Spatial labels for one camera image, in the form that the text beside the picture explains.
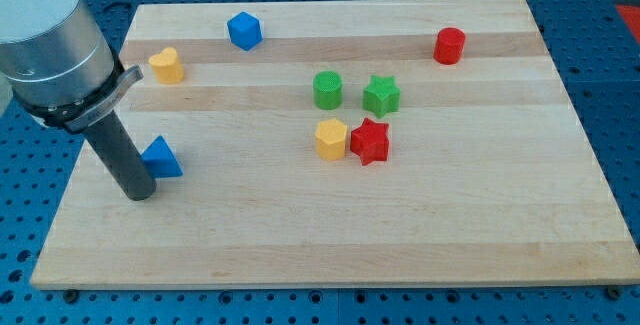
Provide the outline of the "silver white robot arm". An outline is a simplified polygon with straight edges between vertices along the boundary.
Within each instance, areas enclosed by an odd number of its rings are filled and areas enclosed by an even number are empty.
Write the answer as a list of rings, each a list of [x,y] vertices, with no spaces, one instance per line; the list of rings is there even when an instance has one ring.
[[[143,77],[123,69],[84,0],[1,0],[1,76],[29,113],[70,133]]]

